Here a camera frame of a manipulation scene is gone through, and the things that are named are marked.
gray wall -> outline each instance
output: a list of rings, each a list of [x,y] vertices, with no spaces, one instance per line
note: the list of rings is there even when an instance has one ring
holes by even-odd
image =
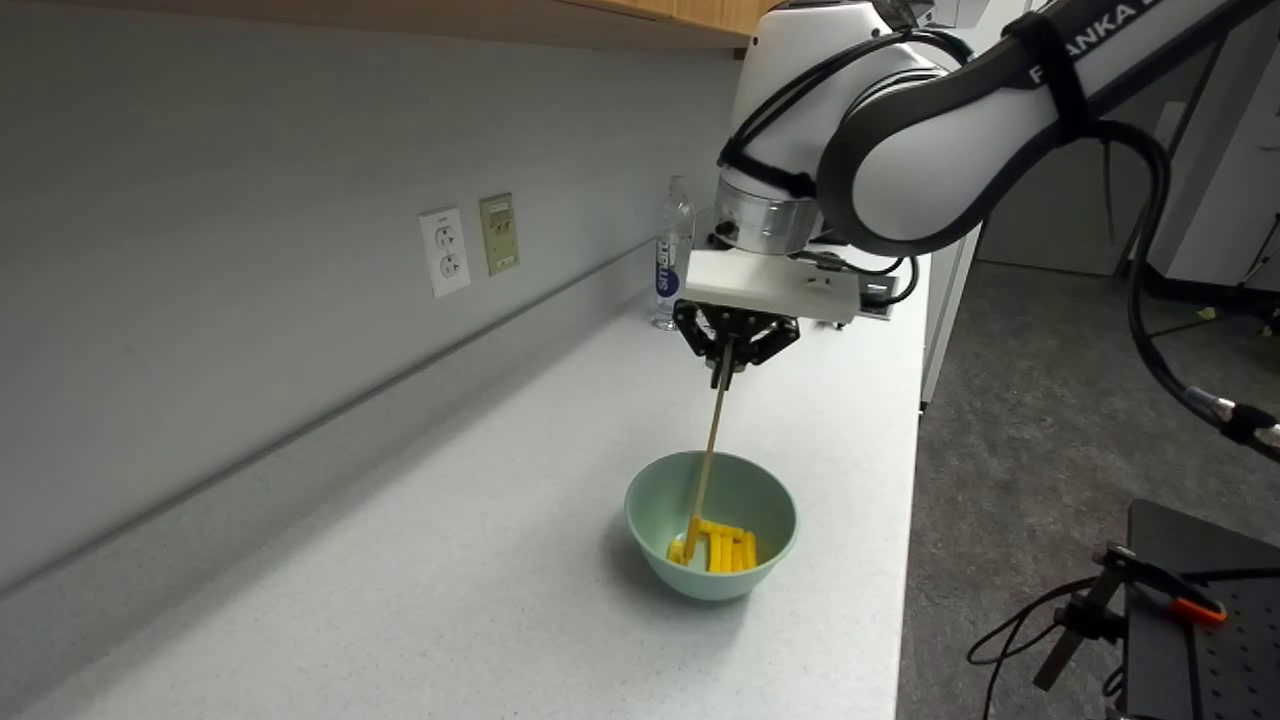
[[[1122,98],[1113,115],[1154,130],[1168,102],[1186,102],[1211,52],[1186,55],[1178,66]],[[1065,267],[1065,270],[1114,270],[1133,221],[1146,198],[1144,169],[1114,147],[1113,157],[1113,224],[1102,147],[1078,138],[1043,157],[991,213],[981,238],[981,258]]]
[[[1277,122],[1280,6],[1239,24],[1224,42],[1178,142],[1170,209],[1152,265],[1170,279],[1239,284],[1256,258],[1280,181]]]
[[[0,587],[649,238],[734,65],[0,6]],[[485,274],[476,198],[524,265]],[[476,284],[433,300],[416,213]]]

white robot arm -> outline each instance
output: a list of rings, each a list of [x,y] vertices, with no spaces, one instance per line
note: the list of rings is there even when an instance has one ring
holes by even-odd
[[[721,357],[732,370],[777,357],[799,335],[795,316],[847,322],[860,312],[865,274],[814,256],[814,243],[936,250],[1075,134],[1121,138],[1146,161],[1152,238],[1168,194],[1165,147],[1099,115],[1269,0],[1054,0],[977,58],[960,38],[891,27],[883,16],[896,21],[896,6],[791,0],[758,21],[721,150],[714,213],[732,248],[690,250],[677,303],[681,333],[714,369]],[[1273,414],[1178,382],[1133,316],[1140,357],[1168,393],[1280,459]]]

light switch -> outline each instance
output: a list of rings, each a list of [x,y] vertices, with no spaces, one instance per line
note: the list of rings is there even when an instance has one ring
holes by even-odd
[[[513,193],[479,198],[479,226],[485,226],[488,274],[515,267],[520,265],[520,243],[515,243],[515,198],[513,198]]]

cabinet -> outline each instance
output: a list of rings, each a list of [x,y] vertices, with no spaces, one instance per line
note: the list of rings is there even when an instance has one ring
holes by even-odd
[[[528,42],[742,49],[767,0],[67,0],[90,6],[329,24]]]

green bowl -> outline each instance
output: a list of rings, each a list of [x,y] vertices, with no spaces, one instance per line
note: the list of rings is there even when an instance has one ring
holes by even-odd
[[[748,595],[786,552],[795,534],[795,503],[786,488],[742,454],[714,452],[703,496],[703,515],[757,532],[758,562],[748,573],[708,574],[690,562],[673,562],[668,543],[683,534],[689,496],[703,452],[677,452],[649,462],[628,488],[628,532],[649,569],[681,595],[734,601]]]

